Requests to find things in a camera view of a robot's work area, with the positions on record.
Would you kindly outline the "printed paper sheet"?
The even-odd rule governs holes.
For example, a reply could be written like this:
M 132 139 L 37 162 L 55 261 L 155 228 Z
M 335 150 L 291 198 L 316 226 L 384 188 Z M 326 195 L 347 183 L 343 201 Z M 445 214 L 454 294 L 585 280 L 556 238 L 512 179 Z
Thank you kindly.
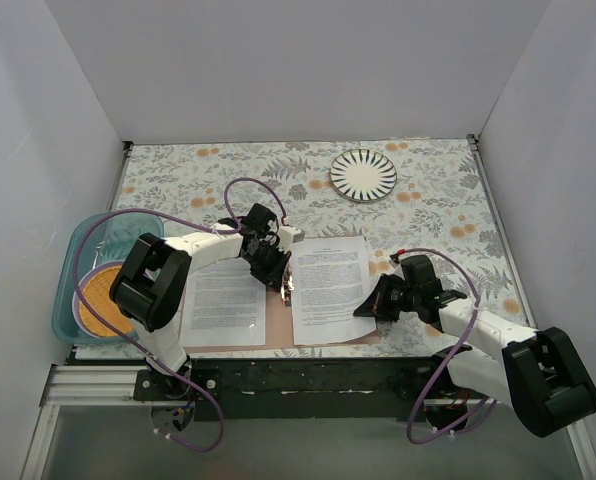
M 376 331 L 373 318 L 353 315 L 370 293 L 363 236 L 302 240 L 292 246 L 290 269 L 296 346 L 354 342 Z
M 242 259 L 224 260 L 189 275 L 181 343 L 185 347 L 265 344 L 266 288 Z

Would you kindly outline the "pink file folder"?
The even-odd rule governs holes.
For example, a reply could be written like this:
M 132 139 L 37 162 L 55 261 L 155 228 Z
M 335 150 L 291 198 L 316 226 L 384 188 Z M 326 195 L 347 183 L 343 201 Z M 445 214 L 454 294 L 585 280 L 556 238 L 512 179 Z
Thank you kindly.
M 228 352 L 245 350 L 273 350 L 298 347 L 294 339 L 292 308 L 282 304 L 281 296 L 272 291 L 266 292 L 266 330 L 265 344 L 250 347 L 185 347 L 190 352 Z

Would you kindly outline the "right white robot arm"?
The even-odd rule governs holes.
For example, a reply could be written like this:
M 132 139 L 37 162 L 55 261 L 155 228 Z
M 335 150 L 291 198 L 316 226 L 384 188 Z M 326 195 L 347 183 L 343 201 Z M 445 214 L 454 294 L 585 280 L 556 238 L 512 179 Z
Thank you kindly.
M 455 337 L 452 347 L 437 354 L 409 424 L 432 390 L 449 398 L 466 389 L 481 394 L 481 405 L 507 405 L 539 438 L 596 413 L 596 386 L 566 332 L 515 324 L 484 309 L 478 291 L 445 288 L 430 259 L 435 253 L 413 248 L 392 254 L 400 273 L 381 275 L 353 312 L 386 322 L 413 313 Z

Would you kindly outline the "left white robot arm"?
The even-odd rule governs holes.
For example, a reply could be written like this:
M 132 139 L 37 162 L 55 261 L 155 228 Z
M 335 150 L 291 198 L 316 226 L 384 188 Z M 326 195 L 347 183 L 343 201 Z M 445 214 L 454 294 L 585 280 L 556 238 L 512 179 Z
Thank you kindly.
M 188 355 L 170 325 L 188 276 L 240 258 L 253 278 L 279 292 L 291 246 L 303 237 L 303 231 L 280 223 L 271 210 L 256 203 L 247 215 L 221 219 L 206 232 L 167 238 L 146 233 L 136 240 L 109 297 L 136 329 L 147 365 L 158 372 L 156 387 L 166 398 L 181 399 L 191 386 L 184 370 Z

